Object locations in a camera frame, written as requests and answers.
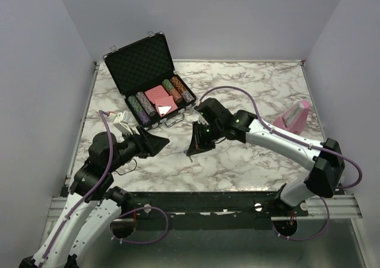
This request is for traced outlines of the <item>pink metronome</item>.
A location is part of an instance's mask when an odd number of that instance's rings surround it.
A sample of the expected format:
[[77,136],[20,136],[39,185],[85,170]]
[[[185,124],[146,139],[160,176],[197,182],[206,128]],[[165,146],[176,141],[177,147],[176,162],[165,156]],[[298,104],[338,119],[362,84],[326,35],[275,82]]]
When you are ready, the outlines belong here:
[[306,127],[309,110],[309,102],[301,100],[279,115],[273,125],[290,133],[300,135]]

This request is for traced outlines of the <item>red playing card deck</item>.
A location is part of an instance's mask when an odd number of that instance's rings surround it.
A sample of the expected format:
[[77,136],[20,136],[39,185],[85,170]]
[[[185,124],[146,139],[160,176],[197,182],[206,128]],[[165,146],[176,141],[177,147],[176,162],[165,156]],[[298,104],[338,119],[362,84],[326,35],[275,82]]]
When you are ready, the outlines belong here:
[[160,106],[170,106],[171,110],[177,109],[177,104],[162,85],[155,86],[144,92],[148,100],[157,108]]

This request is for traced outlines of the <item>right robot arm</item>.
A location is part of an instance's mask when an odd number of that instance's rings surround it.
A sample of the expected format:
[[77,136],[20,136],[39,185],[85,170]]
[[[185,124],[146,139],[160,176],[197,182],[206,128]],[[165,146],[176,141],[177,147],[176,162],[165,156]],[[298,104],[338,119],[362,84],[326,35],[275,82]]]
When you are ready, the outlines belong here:
[[187,156],[213,150],[217,140],[225,138],[272,150],[308,171],[277,191],[272,202],[277,214],[288,215],[298,204],[313,196],[334,196],[345,168],[337,141],[329,138],[320,144],[267,122],[261,123],[254,113],[244,110],[231,113],[215,98],[201,102],[196,110],[199,118],[192,124]]

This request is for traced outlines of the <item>black poker chip case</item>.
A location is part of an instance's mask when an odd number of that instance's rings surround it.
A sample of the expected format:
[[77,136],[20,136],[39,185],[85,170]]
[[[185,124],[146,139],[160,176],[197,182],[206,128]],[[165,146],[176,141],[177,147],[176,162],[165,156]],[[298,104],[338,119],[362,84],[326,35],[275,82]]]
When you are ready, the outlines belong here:
[[[171,127],[180,122],[180,119],[171,124],[167,123],[168,119],[183,115],[186,110],[195,106],[197,97],[176,73],[164,33],[154,33],[130,45],[115,49],[105,54],[103,60],[127,107],[138,124],[146,129],[150,130],[161,124]],[[165,116],[160,116],[156,110],[147,112],[137,94],[139,92],[146,94],[157,86],[163,87],[163,82],[171,81],[173,77],[177,80],[171,85],[181,97],[181,101],[176,104],[177,108]]]

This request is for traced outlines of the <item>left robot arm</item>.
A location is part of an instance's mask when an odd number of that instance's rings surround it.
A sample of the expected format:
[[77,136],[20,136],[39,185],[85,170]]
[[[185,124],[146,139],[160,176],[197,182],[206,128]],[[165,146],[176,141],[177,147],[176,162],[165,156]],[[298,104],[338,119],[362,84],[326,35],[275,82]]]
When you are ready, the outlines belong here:
[[141,126],[122,142],[110,130],[96,134],[87,160],[74,175],[56,225],[38,252],[24,258],[20,267],[78,267],[105,227],[137,211],[131,195],[112,186],[113,172],[135,157],[154,157],[168,143],[169,139]]

